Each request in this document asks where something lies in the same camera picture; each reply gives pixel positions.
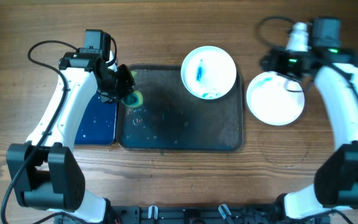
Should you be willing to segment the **green yellow sponge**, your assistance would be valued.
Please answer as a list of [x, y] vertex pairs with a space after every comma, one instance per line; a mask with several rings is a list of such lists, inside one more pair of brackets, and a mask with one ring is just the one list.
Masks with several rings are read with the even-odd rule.
[[132, 73], [128, 68], [120, 71], [119, 78], [119, 101], [128, 107], [136, 108], [143, 103], [142, 93], [134, 90], [136, 72]]

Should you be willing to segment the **white plate bottom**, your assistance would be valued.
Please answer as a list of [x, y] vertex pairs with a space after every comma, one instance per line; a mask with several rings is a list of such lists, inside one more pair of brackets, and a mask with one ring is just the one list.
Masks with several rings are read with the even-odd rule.
[[251, 113], [260, 121], [284, 126], [297, 120], [305, 107], [305, 94], [301, 85], [278, 75], [264, 72], [257, 75], [246, 92]]

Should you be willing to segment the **white plate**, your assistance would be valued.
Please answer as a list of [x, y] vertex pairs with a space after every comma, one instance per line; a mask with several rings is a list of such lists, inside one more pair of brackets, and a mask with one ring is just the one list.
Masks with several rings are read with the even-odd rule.
[[284, 126], [297, 120], [305, 107], [305, 94], [301, 85], [278, 75], [264, 72], [257, 75], [246, 92], [251, 113], [260, 121]]
[[236, 82], [237, 68], [232, 57], [215, 46], [192, 50], [181, 65], [181, 79], [195, 97], [215, 100], [223, 97]]

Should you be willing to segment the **white plate top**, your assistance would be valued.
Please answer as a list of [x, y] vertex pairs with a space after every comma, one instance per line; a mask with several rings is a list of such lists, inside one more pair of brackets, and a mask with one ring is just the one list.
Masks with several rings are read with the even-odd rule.
[[236, 82], [237, 68], [232, 57], [215, 46], [192, 50], [181, 65], [181, 79], [195, 97], [215, 100], [223, 97]]

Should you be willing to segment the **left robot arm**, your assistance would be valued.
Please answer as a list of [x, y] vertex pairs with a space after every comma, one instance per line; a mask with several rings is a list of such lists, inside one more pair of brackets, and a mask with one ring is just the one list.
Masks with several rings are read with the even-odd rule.
[[108, 199], [86, 189], [73, 156], [76, 134], [94, 95], [104, 103], [138, 107], [135, 73], [118, 65], [115, 40], [102, 30], [88, 29], [84, 45], [73, 47], [55, 69], [58, 83], [37, 127], [22, 144], [11, 144], [6, 161], [11, 175], [7, 194], [21, 207], [49, 210], [80, 223], [119, 223]]

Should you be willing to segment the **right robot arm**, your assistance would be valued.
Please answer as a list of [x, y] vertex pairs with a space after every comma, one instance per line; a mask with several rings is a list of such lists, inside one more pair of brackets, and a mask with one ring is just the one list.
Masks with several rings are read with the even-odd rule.
[[358, 209], [358, 57], [341, 47], [340, 28], [334, 17], [292, 22], [287, 45], [271, 45], [260, 61], [266, 72], [296, 82], [311, 78], [334, 136], [334, 153], [316, 171], [313, 184], [283, 196], [283, 219], [288, 222]]

